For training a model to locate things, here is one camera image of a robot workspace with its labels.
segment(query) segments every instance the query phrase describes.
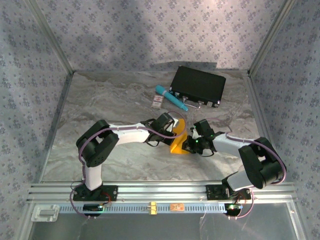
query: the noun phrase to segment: blue marker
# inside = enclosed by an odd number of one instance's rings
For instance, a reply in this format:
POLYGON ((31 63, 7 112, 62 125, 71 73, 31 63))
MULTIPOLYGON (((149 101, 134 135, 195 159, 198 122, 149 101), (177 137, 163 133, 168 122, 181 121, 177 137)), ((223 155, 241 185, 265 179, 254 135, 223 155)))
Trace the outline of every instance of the blue marker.
POLYGON ((161 94, 162 96, 165 96, 168 100, 170 100, 172 103, 174 103, 175 105, 177 105, 179 108, 188 111, 187 106, 180 100, 178 100, 176 97, 174 97, 172 94, 170 94, 169 92, 166 91, 166 89, 161 86, 161 85, 157 85, 155 87, 155 91, 158 94, 161 94))

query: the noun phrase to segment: yellow block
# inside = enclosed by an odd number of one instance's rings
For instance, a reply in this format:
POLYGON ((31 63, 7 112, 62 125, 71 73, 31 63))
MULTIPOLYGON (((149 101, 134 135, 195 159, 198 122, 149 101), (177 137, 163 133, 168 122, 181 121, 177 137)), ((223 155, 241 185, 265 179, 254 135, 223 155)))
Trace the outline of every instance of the yellow block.
MULTIPOLYGON (((182 118, 180 118, 178 126, 176 126, 172 131, 174 133, 176 133, 177 135, 182 133, 182 131, 185 128, 185 124, 186 124, 185 121, 182 118)), ((189 154, 190 152, 182 150, 182 143, 187 139, 187 136, 188 136, 187 130, 185 130, 181 136, 175 138, 170 145, 170 153, 172 153, 172 154, 189 154)))
POLYGON ((155 201, 151 201, 148 208, 150 215, 157 215, 157 203, 155 201))

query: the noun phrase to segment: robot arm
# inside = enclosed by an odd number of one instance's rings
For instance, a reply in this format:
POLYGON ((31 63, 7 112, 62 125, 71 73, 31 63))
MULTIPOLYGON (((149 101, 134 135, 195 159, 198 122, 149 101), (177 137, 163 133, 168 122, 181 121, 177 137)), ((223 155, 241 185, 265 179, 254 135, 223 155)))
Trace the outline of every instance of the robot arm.
MULTIPOLYGON (((172 129, 177 122, 178 120, 172 118, 168 113, 162 114, 158 119, 150 119, 127 126, 107 124, 104 120, 98 121, 76 142, 78 149, 80 149, 89 137, 103 129, 110 129, 98 135, 102 139, 101 142, 94 138, 83 149, 85 186, 89 191, 94 191, 102 185, 102 163, 116 145, 156 141, 170 146, 174 140, 172 137, 175 135, 172 129), (150 130, 169 138, 154 134, 150 130)), ((262 189, 282 177, 283 171, 279 162, 263 148, 252 143, 231 140, 224 132, 214 132, 205 119, 195 123, 191 130, 193 136, 187 136, 182 144, 183 150, 202 155, 204 149, 209 149, 212 153, 224 152, 241 158, 245 171, 235 172, 222 180, 222 184, 229 189, 229 192, 235 192, 252 185, 262 189)), ((255 141, 274 151, 266 138, 260 137, 255 141)))

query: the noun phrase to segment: wall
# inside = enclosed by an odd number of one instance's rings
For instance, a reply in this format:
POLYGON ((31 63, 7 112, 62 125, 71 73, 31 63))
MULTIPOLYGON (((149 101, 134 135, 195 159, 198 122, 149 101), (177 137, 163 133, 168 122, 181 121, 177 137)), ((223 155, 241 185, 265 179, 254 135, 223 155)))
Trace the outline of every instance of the wall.
POLYGON ((0 239, 38 181, 66 72, 23 1, 0 1, 0 239))
POLYGON ((271 134, 320 239, 320 2, 298 1, 253 78, 271 134))
POLYGON ((247 70, 282 2, 38 0, 75 71, 247 70))

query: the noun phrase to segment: cyan tube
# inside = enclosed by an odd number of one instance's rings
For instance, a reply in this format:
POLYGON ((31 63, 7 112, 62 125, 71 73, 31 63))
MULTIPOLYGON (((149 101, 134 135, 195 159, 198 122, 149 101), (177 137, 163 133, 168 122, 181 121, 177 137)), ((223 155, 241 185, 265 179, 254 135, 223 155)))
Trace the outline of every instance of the cyan tube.
POLYGON ((161 86, 161 85, 157 85, 155 87, 155 91, 162 95, 162 96, 165 96, 170 102, 174 103, 175 105, 177 105, 179 108, 185 110, 185 111, 188 111, 188 108, 187 106, 182 102, 180 101, 179 99, 177 99, 175 96, 173 96, 172 94, 170 94, 169 92, 166 91, 166 89, 161 86))

